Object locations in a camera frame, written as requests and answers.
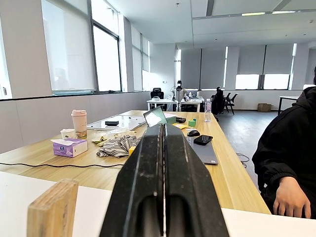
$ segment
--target monitor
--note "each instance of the monitor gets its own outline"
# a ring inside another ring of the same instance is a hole
[[[161,106],[158,106],[148,112],[144,113],[145,120],[149,127],[155,126],[156,124],[166,124],[167,119],[163,114]]]

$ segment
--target coffee cup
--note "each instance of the coffee cup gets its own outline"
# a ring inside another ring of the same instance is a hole
[[[87,138],[87,113],[85,110],[73,110],[74,129],[79,139]]]

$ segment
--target laptop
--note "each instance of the laptop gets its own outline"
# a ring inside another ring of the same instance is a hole
[[[144,117],[148,127],[155,126],[157,124],[167,124],[167,119],[163,114],[161,106],[158,106],[148,112],[144,113]]]
[[[186,137],[188,143],[192,147],[192,149],[195,151],[199,159],[204,163],[204,164],[213,164],[213,165],[218,165],[218,160],[216,157],[216,154],[214,152],[212,143],[209,142],[205,146],[195,144],[193,142],[196,137]]]

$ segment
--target black cable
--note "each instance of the black cable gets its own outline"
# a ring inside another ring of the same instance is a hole
[[[74,165],[74,164],[66,164],[66,165],[53,165],[53,164],[37,164],[37,165],[32,165],[32,164],[23,164],[23,163],[14,163],[14,164],[8,164],[8,163],[1,163],[3,165],[25,165],[29,167],[41,167],[41,166],[50,166],[54,168],[62,168],[62,167],[76,167],[76,168],[88,168],[92,166],[97,166],[101,168],[111,168],[119,165],[124,165],[124,164],[113,164],[113,165],[100,165],[100,164],[90,164],[90,165],[84,165],[84,166],[79,166],[79,165]]]
[[[241,157],[246,157],[247,160],[241,160],[240,162],[242,163],[243,167],[246,169],[247,168],[247,164],[246,162],[250,161],[250,158],[242,153],[236,153],[237,156],[241,156]]]

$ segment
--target paper cup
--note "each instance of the paper cup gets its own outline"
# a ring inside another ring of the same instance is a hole
[[[79,139],[87,138],[87,113],[85,110],[73,110],[74,129]]]
[[[77,138],[76,131],[73,128],[70,129],[63,129],[60,131],[61,136],[63,139],[67,138]]]

